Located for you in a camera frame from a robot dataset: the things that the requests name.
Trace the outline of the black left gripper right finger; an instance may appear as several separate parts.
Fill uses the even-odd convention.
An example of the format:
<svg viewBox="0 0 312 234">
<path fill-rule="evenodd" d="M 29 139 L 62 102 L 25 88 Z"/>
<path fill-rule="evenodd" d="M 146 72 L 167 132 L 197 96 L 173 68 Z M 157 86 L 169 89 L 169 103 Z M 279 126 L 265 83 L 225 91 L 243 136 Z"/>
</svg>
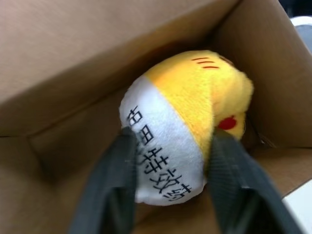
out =
<svg viewBox="0 0 312 234">
<path fill-rule="evenodd" d="M 300 234 L 271 179 L 223 130 L 211 142 L 211 198 L 222 234 Z"/>
</svg>

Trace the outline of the yellow white plush toy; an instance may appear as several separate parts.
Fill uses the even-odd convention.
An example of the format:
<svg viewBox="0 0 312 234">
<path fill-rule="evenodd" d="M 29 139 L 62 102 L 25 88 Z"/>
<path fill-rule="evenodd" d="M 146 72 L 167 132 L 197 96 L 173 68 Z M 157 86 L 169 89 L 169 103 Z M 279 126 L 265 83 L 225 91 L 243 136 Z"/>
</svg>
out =
<svg viewBox="0 0 312 234">
<path fill-rule="evenodd" d="M 137 78 L 120 107 L 122 127 L 136 134 L 136 202 L 180 204 L 206 185 L 215 129 L 244 134 L 252 81 L 209 50 L 170 57 Z"/>
</svg>

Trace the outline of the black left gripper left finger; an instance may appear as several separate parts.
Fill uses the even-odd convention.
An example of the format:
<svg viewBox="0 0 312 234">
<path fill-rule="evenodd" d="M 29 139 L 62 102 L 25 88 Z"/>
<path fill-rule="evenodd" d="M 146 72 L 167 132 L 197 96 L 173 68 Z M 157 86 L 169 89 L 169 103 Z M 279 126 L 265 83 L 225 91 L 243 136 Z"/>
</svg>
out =
<svg viewBox="0 0 312 234">
<path fill-rule="evenodd" d="M 92 169 L 68 234 L 131 234 L 137 187 L 137 139 L 125 127 Z"/>
</svg>

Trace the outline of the brown cardboard box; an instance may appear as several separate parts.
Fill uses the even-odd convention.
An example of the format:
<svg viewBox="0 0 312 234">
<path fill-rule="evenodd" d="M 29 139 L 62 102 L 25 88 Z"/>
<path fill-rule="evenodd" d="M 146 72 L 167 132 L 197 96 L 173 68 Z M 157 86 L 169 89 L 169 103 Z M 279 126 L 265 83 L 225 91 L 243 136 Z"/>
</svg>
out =
<svg viewBox="0 0 312 234">
<path fill-rule="evenodd" d="M 243 143 L 279 191 L 312 180 L 312 53 L 278 0 L 0 0 L 0 234 L 67 234 L 134 79 L 211 49 L 253 80 Z"/>
</svg>

